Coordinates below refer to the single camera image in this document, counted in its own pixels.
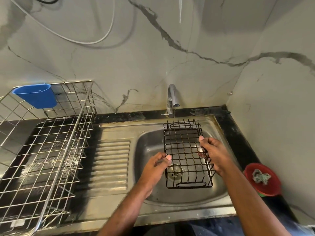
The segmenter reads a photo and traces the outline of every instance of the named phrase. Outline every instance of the white cable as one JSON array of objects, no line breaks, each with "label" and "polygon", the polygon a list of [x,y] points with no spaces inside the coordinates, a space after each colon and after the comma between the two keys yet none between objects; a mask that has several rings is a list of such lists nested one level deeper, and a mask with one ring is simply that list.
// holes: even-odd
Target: white cable
[{"label": "white cable", "polygon": [[97,40],[97,41],[94,41],[94,42],[80,42],[80,41],[76,41],[76,40],[73,40],[73,39],[69,39],[67,37],[64,37],[63,35],[60,35],[56,32],[54,32],[53,30],[49,29],[48,27],[46,27],[43,23],[39,22],[37,19],[35,19],[33,16],[31,16],[26,10],[24,10],[16,1],[14,0],[11,0],[11,2],[13,2],[18,8],[21,9],[21,11],[23,11],[28,17],[30,17],[32,20],[34,20],[35,22],[37,22],[37,24],[41,25],[42,27],[44,27],[46,30],[50,31],[51,33],[61,37],[62,39],[65,39],[67,41],[70,41],[70,42],[73,42],[73,43],[77,43],[77,44],[82,44],[82,45],[92,45],[92,44],[97,44],[97,43],[100,43],[101,41],[105,40],[108,35],[110,34],[110,32],[112,31],[112,28],[113,28],[113,24],[114,24],[114,18],[115,18],[115,0],[113,0],[113,16],[112,16],[112,23],[111,23],[111,26],[109,27],[109,30],[108,32],[106,33],[106,35]]}]

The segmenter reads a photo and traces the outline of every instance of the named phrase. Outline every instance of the faucet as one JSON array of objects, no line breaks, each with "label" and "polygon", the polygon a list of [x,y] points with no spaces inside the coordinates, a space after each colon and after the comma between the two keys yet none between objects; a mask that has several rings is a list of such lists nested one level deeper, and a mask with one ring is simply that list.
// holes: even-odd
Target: faucet
[{"label": "faucet", "polygon": [[168,87],[168,93],[167,93],[167,104],[166,104],[166,114],[169,118],[173,118],[175,111],[173,111],[173,108],[179,107],[179,104],[177,103],[177,97],[176,97],[176,87],[174,84],[170,84]]}]

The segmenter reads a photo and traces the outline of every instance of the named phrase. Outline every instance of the red plastic bowl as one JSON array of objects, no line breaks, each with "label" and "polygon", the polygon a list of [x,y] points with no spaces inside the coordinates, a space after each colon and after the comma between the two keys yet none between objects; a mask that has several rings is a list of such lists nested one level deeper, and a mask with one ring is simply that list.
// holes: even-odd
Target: red plastic bowl
[{"label": "red plastic bowl", "polygon": [[[271,178],[268,180],[268,184],[264,185],[262,182],[255,183],[253,180],[253,172],[255,169],[261,170],[262,173],[268,173]],[[260,163],[250,163],[246,166],[244,174],[250,184],[256,189],[259,194],[264,196],[275,196],[281,194],[281,182],[277,175],[268,167]]]}]

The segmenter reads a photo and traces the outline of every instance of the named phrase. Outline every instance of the white marble wall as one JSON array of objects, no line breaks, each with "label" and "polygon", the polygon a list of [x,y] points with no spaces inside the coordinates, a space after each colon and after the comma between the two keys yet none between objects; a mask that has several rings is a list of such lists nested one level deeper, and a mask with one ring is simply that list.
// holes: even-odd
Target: white marble wall
[{"label": "white marble wall", "polygon": [[315,0],[278,0],[228,109],[275,171],[303,224],[315,224]]},{"label": "white marble wall", "polygon": [[[102,113],[165,109],[171,83],[181,107],[225,104],[275,1],[183,0],[180,17],[179,0],[116,0],[109,37],[82,46],[0,0],[0,95],[22,84],[92,79]],[[80,41],[99,39],[112,16],[112,0],[44,7],[17,2],[54,31]]]}]

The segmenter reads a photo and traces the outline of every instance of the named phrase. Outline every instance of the left hand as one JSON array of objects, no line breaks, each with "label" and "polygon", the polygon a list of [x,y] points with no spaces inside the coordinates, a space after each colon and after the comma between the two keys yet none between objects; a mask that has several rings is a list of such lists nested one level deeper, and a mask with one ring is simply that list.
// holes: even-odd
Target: left hand
[{"label": "left hand", "polygon": [[[160,159],[163,159],[163,161],[157,164],[157,161]],[[162,152],[157,153],[149,159],[137,182],[137,186],[146,191],[146,198],[152,193],[153,187],[158,183],[165,169],[170,165],[171,159],[171,155],[166,156]]]}]

